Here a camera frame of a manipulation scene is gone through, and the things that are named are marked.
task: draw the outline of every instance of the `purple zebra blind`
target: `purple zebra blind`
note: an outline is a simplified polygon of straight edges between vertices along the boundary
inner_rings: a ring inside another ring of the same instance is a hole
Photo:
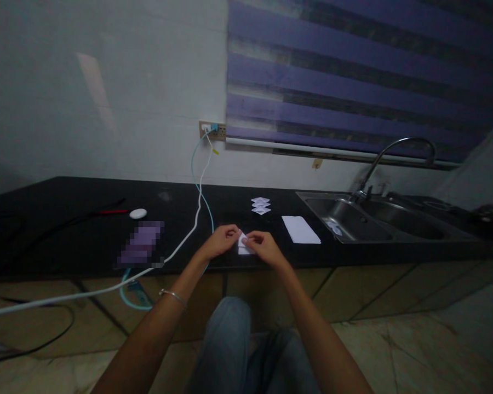
[[[493,128],[493,4],[230,1],[227,84],[228,137],[460,163]]]

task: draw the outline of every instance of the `light blue cable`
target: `light blue cable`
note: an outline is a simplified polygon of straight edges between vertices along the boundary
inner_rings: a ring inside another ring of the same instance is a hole
[[[193,183],[196,184],[196,188],[197,188],[197,191],[201,193],[201,189],[199,189],[199,185],[197,184],[197,180],[196,180],[196,176],[193,174],[193,158],[194,156],[196,155],[196,151],[197,151],[197,148],[199,147],[199,144],[201,143],[202,140],[205,139],[205,137],[207,136],[207,134],[211,133],[212,130],[209,130],[207,131],[204,136],[201,137],[201,139],[199,140],[199,142],[197,143],[196,145],[196,148],[193,150],[193,153],[192,153],[192,160],[190,162],[190,169],[192,170],[192,179],[193,179]],[[206,198],[204,197],[203,193],[201,193],[201,197],[203,198],[203,201],[204,203],[207,205],[207,209],[208,209],[208,213],[210,214],[210,220],[211,220],[211,223],[212,223],[212,234],[214,233],[214,218],[212,216],[212,212],[210,211],[210,206],[208,205],[208,202],[206,200]],[[208,265],[204,268],[204,271],[203,271],[203,274],[206,272],[208,268]],[[124,282],[126,279],[128,279],[128,276],[130,275],[130,272],[131,272],[131,268],[127,268],[126,271],[124,272],[124,275],[122,276],[122,281]],[[119,288],[119,294],[121,295],[121,298],[122,298],[122,301],[124,301],[124,303],[131,307],[131,308],[134,308],[134,309],[138,309],[138,310],[150,310],[152,309],[151,306],[141,306],[141,305],[135,305],[134,303],[132,303],[127,297],[126,297],[126,294],[124,294],[124,289],[123,287],[120,287]]]

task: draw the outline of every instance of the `cord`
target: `cord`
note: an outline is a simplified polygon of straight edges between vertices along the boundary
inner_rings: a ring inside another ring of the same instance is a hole
[[[181,243],[177,246],[177,248],[173,251],[173,253],[164,260],[165,263],[167,263],[168,261],[170,261],[175,256],[175,254],[178,252],[178,250],[181,248],[181,246],[186,242],[186,240],[188,239],[188,237],[190,237],[190,235],[192,235],[192,233],[194,232],[194,230],[197,227],[197,219],[198,219],[198,216],[199,216],[199,212],[201,211],[201,196],[202,196],[202,191],[201,190],[202,190],[203,175],[204,175],[204,172],[206,171],[206,169],[208,168],[208,165],[210,164],[211,154],[212,154],[212,152],[210,152],[210,155],[208,156],[207,165],[204,168],[203,173],[201,174],[201,179],[200,179],[200,183],[199,183],[199,199],[198,199],[199,206],[198,206],[197,212],[196,212],[196,219],[195,219],[194,227],[185,236],[185,238],[181,241]],[[123,280],[121,283],[119,283],[117,285],[114,285],[114,286],[111,286],[111,287],[108,287],[108,288],[105,288],[105,289],[101,289],[101,290],[97,290],[97,291],[92,291],[92,292],[87,292],[87,293],[77,293],[77,294],[62,295],[60,297],[47,298],[47,299],[42,299],[42,300],[37,300],[37,301],[31,301],[31,302],[24,303],[24,304],[19,304],[19,305],[8,306],[8,307],[5,307],[5,308],[0,308],[0,315],[4,315],[4,314],[7,314],[7,313],[11,313],[11,312],[17,312],[17,311],[21,311],[21,310],[26,310],[26,309],[34,308],[34,307],[37,307],[37,306],[43,306],[43,305],[48,305],[48,304],[61,303],[61,302],[64,302],[64,301],[70,301],[70,300],[79,299],[79,298],[85,298],[85,297],[94,297],[94,296],[98,296],[98,295],[101,295],[101,294],[105,294],[105,293],[108,293],[110,291],[117,290],[117,289],[123,287],[124,285],[127,285],[128,283],[136,280],[137,278],[140,278],[141,276],[146,275],[147,273],[149,273],[153,269],[154,268],[145,269],[144,271],[142,271],[142,272],[140,272],[140,273],[132,276],[131,278],[126,279],[126,280]]]
[[[197,210],[197,213],[196,213],[196,223],[192,229],[192,231],[194,231],[196,229],[196,226],[197,226],[197,217],[199,216],[199,210],[201,208],[201,197],[203,198],[205,204],[207,205],[207,209],[208,209],[208,213],[210,214],[210,221],[212,223],[212,234],[214,233],[214,218],[212,217],[212,212],[210,211],[210,206],[208,205],[208,202],[206,200],[206,198],[204,198],[204,195],[203,195],[203,191],[202,191],[202,185],[203,185],[203,175],[204,175],[204,171],[206,171],[208,165],[210,164],[210,158],[212,157],[212,152],[214,150],[214,146],[212,145],[212,142],[210,140],[210,138],[208,137],[208,134],[211,133],[211,130],[207,131],[204,136],[201,137],[201,139],[199,140],[199,142],[197,143],[195,149],[193,150],[193,153],[192,153],[192,160],[190,162],[190,168],[192,170],[192,179],[193,179],[193,183],[195,183],[196,185],[196,188],[197,190],[199,191],[199,209]],[[204,168],[203,170],[203,173],[201,174],[201,179],[200,179],[200,182],[199,182],[199,185],[197,184],[197,181],[196,181],[196,177],[195,175],[193,174],[193,158],[194,156],[196,155],[196,151],[197,151],[197,148],[199,147],[199,144],[201,143],[202,140],[204,140],[206,137],[206,139],[208,140],[208,142],[210,143],[210,155],[208,157],[208,162],[207,162],[207,166]],[[207,267],[208,265],[204,268],[204,271],[203,271],[203,274],[206,272],[207,270]],[[128,278],[128,275],[130,274],[131,272],[131,268],[128,268],[125,272],[124,272],[124,275],[122,276],[122,281],[124,282],[127,278]],[[122,298],[122,301],[124,301],[124,303],[129,306],[130,308],[133,308],[133,309],[137,309],[137,310],[150,310],[152,309],[151,306],[142,306],[142,305],[136,305],[134,303],[132,303],[127,297],[126,297],[126,294],[124,294],[124,287],[121,287],[119,288],[119,295],[121,296]]]
[[[40,236],[38,236],[32,242],[30,242],[27,246],[25,246],[13,259],[4,263],[0,267],[0,276],[5,271],[5,268],[8,265],[10,265],[11,263],[17,262],[21,258],[21,256],[23,256],[25,253],[27,253],[30,250],[32,250],[33,248],[35,248],[40,242],[46,240],[51,235],[55,234],[57,231],[65,229],[66,227],[70,227],[70,226],[75,225],[75,224],[82,223],[82,222],[84,222],[84,221],[86,221],[89,218],[92,218],[94,216],[105,215],[107,212],[102,211],[102,210],[110,208],[110,207],[118,206],[118,205],[122,204],[124,201],[125,201],[125,199],[123,198],[123,199],[120,199],[120,200],[118,200],[112,204],[101,206],[87,215],[79,216],[79,217],[70,219],[66,222],[63,222],[63,223],[61,223],[55,227],[50,228],[49,230],[47,230],[45,232],[43,232]],[[24,217],[22,217],[21,215],[19,215],[17,213],[0,212],[0,218],[11,218],[11,217],[16,217],[17,219],[19,219],[20,225],[5,238],[5,240],[3,242],[4,245],[11,242],[13,239],[15,239],[19,234],[21,234],[25,230],[26,220],[24,219]],[[6,302],[15,303],[15,304],[24,304],[24,303],[29,302],[28,300],[4,297],[2,295],[0,295],[0,299],[3,301],[6,301]],[[39,346],[37,346],[33,349],[30,349],[30,350],[26,350],[26,351],[22,351],[22,352],[16,352],[16,353],[11,354],[11,355],[0,357],[0,362],[6,361],[6,360],[11,360],[13,358],[17,358],[17,357],[21,357],[21,356],[27,356],[27,355],[30,355],[34,352],[37,352],[37,351],[43,349],[46,346],[49,346],[50,344],[52,344],[53,342],[55,342],[56,340],[58,340],[62,336],[64,336],[71,329],[73,324],[75,323],[75,313],[67,305],[43,305],[43,306],[41,306],[41,308],[64,308],[64,309],[66,309],[71,316],[70,324],[60,334],[58,334],[54,338],[44,342],[42,345],[39,345]]]
[[[70,323],[68,324],[68,326],[60,334],[58,334],[54,338],[48,340],[47,342],[44,342],[42,345],[34,347],[33,349],[30,349],[30,350],[20,352],[20,353],[15,353],[15,354],[11,354],[8,356],[0,357],[0,361],[11,360],[12,358],[27,356],[27,355],[30,355],[32,353],[35,353],[36,351],[39,351],[40,349],[43,349],[44,347],[52,344],[54,341],[60,339],[74,325],[74,323],[75,323],[75,312],[73,312],[73,309],[71,309],[69,306],[67,306],[67,305],[45,305],[44,307],[45,308],[64,308],[64,309],[66,309],[70,313],[70,316],[71,316],[71,320],[70,320]]]

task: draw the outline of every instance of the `black cable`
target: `black cable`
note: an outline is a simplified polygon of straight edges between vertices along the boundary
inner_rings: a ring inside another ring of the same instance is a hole
[[[30,350],[22,351],[20,353],[15,353],[12,355],[0,357],[0,361],[11,360],[12,358],[17,358],[17,357],[22,357],[22,356],[28,356],[32,353],[35,353],[36,351],[39,351],[40,349],[45,348],[46,346],[52,344],[54,341],[56,341],[56,340],[60,339],[62,336],[64,336],[70,330],[70,328],[73,326],[73,324],[75,323],[75,312],[69,306],[67,306],[67,305],[46,305],[45,307],[46,308],[64,308],[64,309],[66,309],[70,313],[70,316],[71,316],[71,320],[70,320],[69,325],[60,334],[51,338],[47,342],[44,342],[42,345],[34,347],[33,349],[30,349]]]
[[[98,215],[98,213],[97,213],[98,211],[102,211],[102,210],[106,210],[106,209],[109,209],[112,207],[116,207],[116,206],[122,204],[125,200],[126,200],[126,198],[122,198],[122,199],[120,199],[120,200],[118,200],[112,204],[98,207],[96,210],[94,210],[90,213],[87,213],[86,215],[72,218],[68,221],[65,221],[61,224],[58,224],[55,227],[52,227],[49,230],[43,232],[40,236],[35,238],[26,247],[24,247],[19,253],[17,253],[17,255],[13,259],[11,259],[10,261],[8,261],[8,262],[6,262],[0,266],[0,276],[4,273],[6,267],[10,266],[12,263],[16,263],[23,255],[32,251],[38,244],[40,244],[44,240],[50,238],[53,234],[57,233],[60,230],[65,229],[67,227],[85,222],[92,217],[96,217]],[[26,220],[21,215],[19,215],[17,213],[0,212],[0,218],[9,218],[9,217],[19,218],[20,219],[20,225],[17,229],[15,229],[11,234],[9,234],[6,237],[6,239],[3,243],[4,245],[8,244],[13,239],[15,239],[19,234],[21,234],[25,230],[25,227],[26,227]],[[23,303],[30,302],[29,300],[9,298],[9,297],[4,297],[2,295],[0,295],[0,299],[3,301],[15,303],[15,304],[23,304]],[[75,323],[75,313],[74,313],[73,309],[71,309],[67,305],[49,304],[49,305],[39,306],[39,308],[64,308],[64,309],[66,309],[70,313],[70,316],[71,316],[70,324],[60,334],[58,334],[54,338],[48,340],[47,342],[43,343],[42,345],[37,346],[37,347],[30,349],[30,350],[22,351],[20,353],[15,353],[12,355],[0,357],[0,361],[11,360],[12,358],[27,356],[27,355],[30,355],[30,354],[36,352],[36,351],[39,351],[40,349],[43,349],[44,347],[52,344],[54,341],[60,339],[63,335],[65,335],[71,329],[73,324]]]

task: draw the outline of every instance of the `blue jeans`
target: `blue jeans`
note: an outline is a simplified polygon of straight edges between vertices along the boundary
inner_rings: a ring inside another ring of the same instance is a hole
[[[249,345],[250,308],[240,298],[224,298],[208,322],[186,392],[320,393],[294,332],[270,332],[250,358]]]

